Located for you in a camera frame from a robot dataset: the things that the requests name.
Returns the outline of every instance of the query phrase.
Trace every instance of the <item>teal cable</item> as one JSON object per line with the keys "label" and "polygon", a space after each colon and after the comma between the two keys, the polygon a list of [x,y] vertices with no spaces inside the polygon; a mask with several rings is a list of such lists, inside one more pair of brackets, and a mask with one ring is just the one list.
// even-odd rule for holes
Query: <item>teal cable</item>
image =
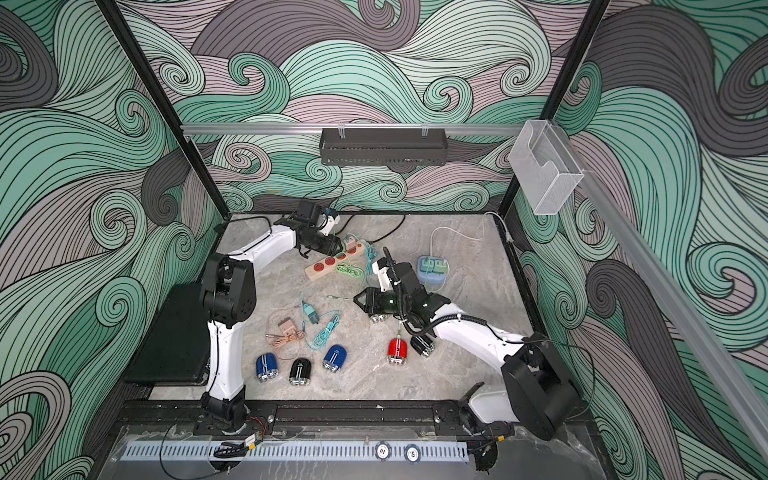
{"label": "teal cable", "polygon": [[320,318],[323,318],[324,316],[330,315],[330,314],[333,314],[333,318],[331,319],[330,322],[328,322],[328,325],[326,325],[326,328],[324,328],[320,333],[317,334],[317,336],[315,336],[315,339],[312,341],[312,345],[310,345],[310,343],[306,341],[306,337],[304,338],[304,343],[306,343],[306,346],[308,346],[312,350],[322,349],[326,345],[326,342],[328,341],[328,337],[331,336],[331,332],[333,331],[333,329],[335,329],[336,326],[339,325],[339,315],[340,315],[339,310],[331,310],[330,312],[324,313],[323,315],[321,315]]}
{"label": "teal cable", "polygon": [[344,275],[351,276],[352,278],[356,278],[358,280],[362,280],[366,277],[366,273],[362,271],[362,268],[348,265],[346,263],[339,263],[339,265],[336,267],[336,270],[339,273],[343,273]]}

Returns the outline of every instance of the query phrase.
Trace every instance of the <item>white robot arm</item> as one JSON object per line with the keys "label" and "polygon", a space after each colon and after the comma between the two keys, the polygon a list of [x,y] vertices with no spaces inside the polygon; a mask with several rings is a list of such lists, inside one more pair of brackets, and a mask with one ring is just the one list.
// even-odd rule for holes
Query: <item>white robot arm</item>
{"label": "white robot arm", "polygon": [[330,235],[338,222],[338,214],[330,209],[323,212],[315,204],[302,202],[294,215],[279,219],[245,247],[208,258],[200,299],[210,312],[210,375],[201,400],[223,431],[237,432],[245,419],[243,327],[256,306],[254,274],[299,246],[338,254],[341,240]]}
{"label": "white robot arm", "polygon": [[394,263],[386,248],[384,253],[386,258],[373,267],[380,288],[363,290],[355,303],[368,314],[398,315],[420,353],[427,345],[434,348],[427,337],[434,336],[497,369],[504,385],[476,385],[459,408],[471,410],[483,424],[519,421],[536,436],[550,439],[579,398],[578,386],[551,341],[538,333],[525,338],[506,332],[467,314],[450,299],[428,293],[410,263]]}

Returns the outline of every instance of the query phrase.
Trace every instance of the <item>charging cable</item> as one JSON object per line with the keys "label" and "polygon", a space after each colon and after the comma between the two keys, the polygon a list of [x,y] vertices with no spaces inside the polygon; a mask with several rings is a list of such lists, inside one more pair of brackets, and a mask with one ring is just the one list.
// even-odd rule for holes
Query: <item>charging cable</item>
{"label": "charging cable", "polygon": [[332,315],[332,314],[333,314],[333,318],[331,319],[330,322],[328,322],[328,325],[326,325],[326,328],[324,328],[320,333],[317,334],[317,336],[315,336],[315,339],[312,341],[312,344],[307,342],[306,338],[304,339],[304,343],[306,343],[306,346],[308,346],[312,350],[320,350],[326,345],[326,342],[328,341],[328,337],[331,336],[331,332],[333,331],[333,329],[336,328],[337,325],[339,325],[339,316],[341,312],[339,310],[331,310],[330,312],[324,313],[323,315],[320,316],[320,318],[322,319],[324,316]]}

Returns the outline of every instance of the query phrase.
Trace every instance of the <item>power strip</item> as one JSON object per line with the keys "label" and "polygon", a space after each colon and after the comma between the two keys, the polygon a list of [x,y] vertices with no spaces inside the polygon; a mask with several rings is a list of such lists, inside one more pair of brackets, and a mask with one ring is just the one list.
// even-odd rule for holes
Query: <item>power strip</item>
{"label": "power strip", "polygon": [[304,273],[306,273],[310,280],[314,282],[331,272],[335,272],[339,262],[363,255],[366,251],[366,246],[362,240],[357,240],[355,237],[349,236],[344,239],[344,242],[346,252],[339,253],[335,257],[326,257],[322,261],[304,269]]}

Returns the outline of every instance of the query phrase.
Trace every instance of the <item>gray marble surface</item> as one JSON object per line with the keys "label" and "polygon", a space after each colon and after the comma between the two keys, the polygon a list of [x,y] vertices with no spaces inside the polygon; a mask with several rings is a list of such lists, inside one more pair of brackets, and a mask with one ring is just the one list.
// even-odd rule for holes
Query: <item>gray marble surface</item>
{"label": "gray marble surface", "polygon": [[[360,215],[354,217],[344,233],[374,240],[397,225],[399,215]],[[488,320],[513,333],[530,334],[531,325],[515,285],[504,248],[490,215],[408,215],[405,223],[390,237],[377,243],[377,251],[388,247],[396,262],[409,261],[416,265],[421,255],[429,254],[429,237],[435,227],[447,226],[471,237],[482,235],[483,240],[466,240],[448,230],[435,233],[434,254],[445,257],[450,274],[441,294],[447,296],[467,313]],[[249,243],[266,231],[263,220],[244,220],[232,223],[219,246],[227,253]],[[256,276],[257,307],[247,321],[243,341],[243,377],[248,399],[457,399],[476,382],[501,385],[498,371],[461,347],[437,339],[435,352],[424,358],[411,351],[404,366],[387,363],[389,341],[397,334],[398,323],[393,318],[372,324],[368,316],[349,300],[329,298],[328,295],[352,297],[363,286],[340,273],[331,273],[316,282],[310,282],[304,269],[322,259],[312,252],[305,260],[293,250],[284,253]],[[357,257],[353,264],[365,266],[365,257]],[[292,343],[277,353],[279,357],[304,356],[313,364],[308,386],[291,386],[288,373],[292,360],[278,360],[280,374],[266,383],[255,376],[255,362],[259,355],[273,351],[266,341],[266,333],[280,334],[277,323],[291,318],[301,327],[299,293],[319,314],[339,310],[339,325],[331,333],[326,346],[312,351],[304,343]],[[319,325],[307,323],[307,339],[327,324],[330,316]],[[405,330],[402,337],[410,340]],[[332,345],[346,348],[347,360],[337,373],[322,367],[323,357]],[[151,399],[199,399],[204,387],[156,387]]]}

